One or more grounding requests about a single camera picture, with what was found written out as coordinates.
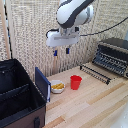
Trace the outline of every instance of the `white pegboard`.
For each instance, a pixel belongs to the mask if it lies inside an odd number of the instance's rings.
[[[46,46],[45,35],[48,30],[59,27],[56,22],[58,0],[8,1],[12,13],[16,58],[32,79],[35,66],[45,76],[52,75],[54,56],[52,49]],[[80,26],[80,34],[99,32],[121,21],[128,12],[125,3],[128,5],[127,0],[96,0],[93,3],[94,17],[89,24]],[[126,23],[123,23],[103,34],[81,37],[79,43],[71,47],[69,55],[66,55],[65,46],[60,47],[57,71],[62,72],[78,66],[84,60],[90,60],[96,41],[113,36],[123,38],[125,28]]]
[[[53,51],[46,46],[48,30],[58,28],[56,11],[58,0],[9,0],[9,13],[14,28],[15,41],[13,48],[15,57],[23,64],[30,77],[34,78],[35,66],[45,76],[52,75]],[[81,26],[81,34],[91,32],[93,20]],[[83,62],[89,37],[82,37],[78,44],[73,45],[70,54],[66,55],[66,47],[60,47],[58,72],[73,68]]]
[[[0,0],[0,61],[10,59],[4,2]]]

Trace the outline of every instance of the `wooden table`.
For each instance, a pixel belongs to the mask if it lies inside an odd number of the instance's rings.
[[[72,75],[83,79],[78,90],[70,88]],[[66,88],[61,94],[51,93],[44,128],[110,128],[128,101],[128,79],[116,75],[106,85],[76,67],[48,80],[61,80]]]

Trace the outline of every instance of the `wire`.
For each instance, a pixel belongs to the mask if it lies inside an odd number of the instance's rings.
[[[114,25],[114,26],[112,26],[112,27],[110,27],[110,28],[108,28],[108,29],[105,29],[105,30],[103,30],[103,31],[101,31],[101,32],[97,32],[97,33],[93,33],[93,34],[87,34],[87,35],[80,35],[80,36],[89,36],[89,35],[95,35],[95,34],[103,33],[103,32],[105,32],[105,31],[108,31],[108,30],[110,30],[110,29],[112,29],[112,28],[118,26],[119,24],[123,23],[123,22],[124,22],[125,20],[127,20],[127,19],[128,19],[128,17],[125,18],[124,20],[122,20],[121,22],[119,22],[118,24],[116,24],[116,25]]]

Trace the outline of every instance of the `red cup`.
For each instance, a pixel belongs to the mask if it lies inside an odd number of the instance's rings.
[[[71,89],[77,90],[81,83],[82,78],[80,76],[73,75],[70,77],[71,79]]]

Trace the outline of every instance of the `black storage box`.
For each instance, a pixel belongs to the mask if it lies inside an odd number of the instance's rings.
[[[0,62],[0,128],[42,128],[46,100],[16,59]]]

